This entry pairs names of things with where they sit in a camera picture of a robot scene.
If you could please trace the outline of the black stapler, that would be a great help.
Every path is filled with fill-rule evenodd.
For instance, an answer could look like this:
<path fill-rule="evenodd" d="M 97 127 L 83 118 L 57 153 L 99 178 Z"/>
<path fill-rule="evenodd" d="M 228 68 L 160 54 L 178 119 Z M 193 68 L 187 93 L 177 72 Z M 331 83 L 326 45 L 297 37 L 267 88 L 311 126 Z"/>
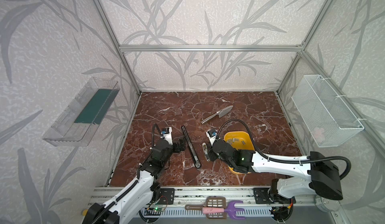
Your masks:
<path fill-rule="evenodd" d="M 201 162 L 200 162 L 200 160 L 199 160 L 199 158 L 198 158 L 198 156 L 196 154 L 196 151 L 195 151 L 194 146 L 193 146 L 193 144 L 192 144 L 192 142 L 190 140 L 190 137 L 189 137 L 189 135 L 187 133 L 186 127 L 182 126 L 181 130 L 182 130 L 182 133 L 183 133 L 183 135 L 185 137 L 185 140 L 186 140 L 188 149 L 190 151 L 191 158 L 192 158 L 192 161 L 194 163 L 194 166 L 195 166 L 195 168 L 200 169 L 202 165 L 201 165 Z"/>

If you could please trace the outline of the yellow plastic tray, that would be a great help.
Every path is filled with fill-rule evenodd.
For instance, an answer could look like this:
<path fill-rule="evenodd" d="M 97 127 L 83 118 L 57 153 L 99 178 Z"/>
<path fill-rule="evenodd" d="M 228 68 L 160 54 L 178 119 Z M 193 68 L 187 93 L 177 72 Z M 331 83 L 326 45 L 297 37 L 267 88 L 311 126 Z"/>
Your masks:
<path fill-rule="evenodd" d="M 245 131 L 227 132 L 224 135 L 224 140 L 237 150 L 255 150 L 249 134 Z"/>

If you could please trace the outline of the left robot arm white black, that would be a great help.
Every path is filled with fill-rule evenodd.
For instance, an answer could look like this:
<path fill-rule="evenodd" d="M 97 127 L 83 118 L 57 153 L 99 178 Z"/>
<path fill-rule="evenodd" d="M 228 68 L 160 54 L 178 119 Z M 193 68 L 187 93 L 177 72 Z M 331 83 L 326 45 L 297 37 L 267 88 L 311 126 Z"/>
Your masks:
<path fill-rule="evenodd" d="M 146 205 L 160 199 L 157 179 L 172 154 L 185 151 L 186 137 L 172 145 L 165 138 L 157 141 L 136 177 L 118 194 L 103 204 L 94 203 L 88 210 L 84 224 L 128 224 Z"/>

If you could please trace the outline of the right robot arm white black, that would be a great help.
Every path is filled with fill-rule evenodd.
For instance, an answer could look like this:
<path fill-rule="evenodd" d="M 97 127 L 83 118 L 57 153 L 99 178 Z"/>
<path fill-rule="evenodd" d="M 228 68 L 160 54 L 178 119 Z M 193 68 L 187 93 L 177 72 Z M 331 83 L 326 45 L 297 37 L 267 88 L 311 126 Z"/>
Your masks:
<path fill-rule="evenodd" d="M 241 174 L 275 173 L 288 176 L 287 179 L 272 181 L 270 193 L 286 199 L 301 195 L 340 201 L 343 199 L 341 180 L 352 168 L 351 161 L 344 156 L 325 157 L 317 151 L 308 156 L 281 156 L 264 154 L 255 144 L 251 130 L 252 150 L 236 149 L 220 138 L 220 132 L 210 129 L 206 132 L 211 146 L 211 161 L 220 159 L 233 171 Z"/>

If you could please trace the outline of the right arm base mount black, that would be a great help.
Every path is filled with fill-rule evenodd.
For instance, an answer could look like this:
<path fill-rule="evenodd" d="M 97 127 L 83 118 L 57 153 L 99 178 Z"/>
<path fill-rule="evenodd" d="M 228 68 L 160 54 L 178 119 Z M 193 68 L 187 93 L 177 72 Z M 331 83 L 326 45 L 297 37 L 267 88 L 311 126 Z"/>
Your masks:
<path fill-rule="evenodd" d="M 256 204 L 266 204 L 266 205 L 284 205 L 288 206 L 293 203 L 296 204 L 296 199 L 291 198 L 287 199 L 281 197 L 278 194 L 270 194 L 270 188 L 268 187 L 258 187 L 253 188 L 253 196 Z"/>

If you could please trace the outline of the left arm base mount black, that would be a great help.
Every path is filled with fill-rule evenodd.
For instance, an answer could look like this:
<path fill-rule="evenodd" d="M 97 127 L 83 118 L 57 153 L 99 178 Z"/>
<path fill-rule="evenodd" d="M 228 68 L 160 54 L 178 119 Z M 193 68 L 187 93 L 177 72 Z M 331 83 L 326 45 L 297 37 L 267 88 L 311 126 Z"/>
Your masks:
<path fill-rule="evenodd" d="M 174 188 L 159 188 L 154 191 L 151 203 L 157 205 L 172 205 L 174 197 Z"/>

